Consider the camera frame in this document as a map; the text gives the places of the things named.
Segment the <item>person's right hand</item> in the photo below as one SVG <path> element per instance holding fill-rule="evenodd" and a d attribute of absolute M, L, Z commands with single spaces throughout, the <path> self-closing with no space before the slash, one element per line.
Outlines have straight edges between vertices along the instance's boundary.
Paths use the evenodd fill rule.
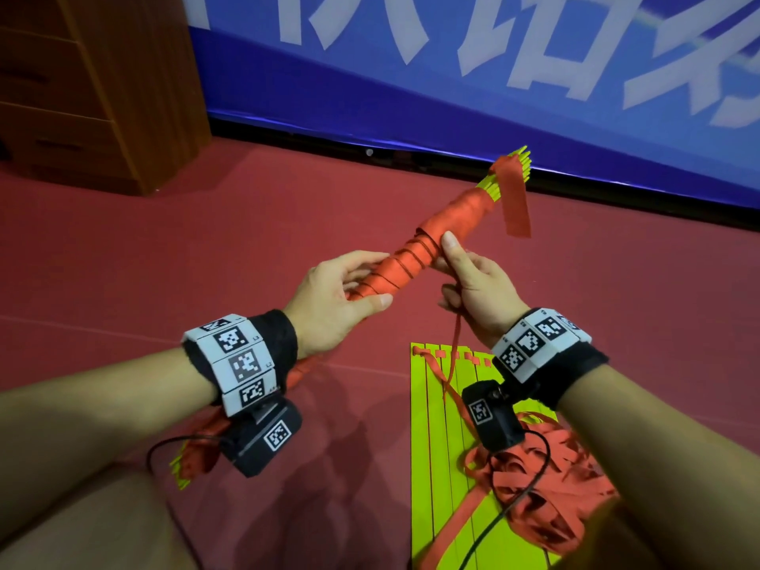
<path fill-rule="evenodd" d="M 477 339 L 492 348 L 530 308 L 496 262 L 465 251 L 451 232 L 441 242 L 445 258 L 438 258 L 432 267 L 458 283 L 441 287 L 438 305 L 461 314 Z"/>

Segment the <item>forearm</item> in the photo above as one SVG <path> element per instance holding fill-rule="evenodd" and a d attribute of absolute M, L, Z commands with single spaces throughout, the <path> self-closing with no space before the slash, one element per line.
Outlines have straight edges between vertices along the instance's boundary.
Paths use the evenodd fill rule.
<path fill-rule="evenodd" d="M 215 395 L 179 348 L 0 393 L 0 540 Z"/>
<path fill-rule="evenodd" d="M 679 567 L 760 568 L 760 458 L 609 366 L 558 410 L 657 545 Z"/>

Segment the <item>wristband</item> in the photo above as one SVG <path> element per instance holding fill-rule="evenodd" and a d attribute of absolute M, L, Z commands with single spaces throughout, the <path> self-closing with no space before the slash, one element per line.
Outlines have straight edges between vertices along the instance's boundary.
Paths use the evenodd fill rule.
<path fill-rule="evenodd" d="M 223 404 L 228 416 L 285 392 L 298 352 L 293 325 L 278 310 L 219 318 L 186 332 L 182 347 L 197 371 L 219 388 L 214 403 Z"/>
<path fill-rule="evenodd" d="M 492 352 L 514 402 L 532 397 L 552 410 L 576 380 L 610 361 L 589 334 L 549 308 L 527 312 Z"/>

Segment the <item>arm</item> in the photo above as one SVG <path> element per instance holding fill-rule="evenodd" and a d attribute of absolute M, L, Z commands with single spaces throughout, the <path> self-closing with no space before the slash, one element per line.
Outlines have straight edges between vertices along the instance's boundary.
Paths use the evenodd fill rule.
<path fill-rule="evenodd" d="M 459 286 L 445 284 L 439 305 L 461 313 L 491 348 L 529 308 L 497 264 L 465 252 L 452 238 L 444 236 L 447 260 L 435 267 L 455 276 Z M 619 508 L 607 513 L 606 522 L 617 527 L 619 536 L 625 533 L 618 531 L 620 525 L 629 526 L 628 537 L 619 542 L 623 548 L 651 544 L 662 560 L 679 568 L 760 568 L 760 549 L 755 546 L 760 535 L 758 456 L 674 410 L 608 365 L 576 381 L 560 399 L 558 410 L 635 517 L 634 527 Z M 632 537 L 636 534 L 644 540 Z M 599 561 L 605 556 L 602 538 L 586 537 L 591 543 L 584 539 L 576 553 L 584 549 L 584 560 Z M 595 551 L 591 556 L 589 549 Z"/>
<path fill-rule="evenodd" d="M 760 458 L 610 366 L 575 382 L 559 411 L 668 562 L 760 568 Z"/>
<path fill-rule="evenodd" d="M 312 268 L 284 308 L 298 357 L 336 347 L 390 296 L 348 302 L 388 256 L 355 251 Z M 0 393 L 0 542 L 139 441 L 158 435 L 217 396 L 181 348 Z"/>

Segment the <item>blue banner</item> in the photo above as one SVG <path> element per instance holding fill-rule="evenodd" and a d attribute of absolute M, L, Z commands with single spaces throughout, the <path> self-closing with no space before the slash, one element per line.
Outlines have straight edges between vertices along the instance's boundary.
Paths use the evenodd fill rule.
<path fill-rule="evenodd" d="M 760 0 L 185 0 L 212 115 L 760 208 Z"/>

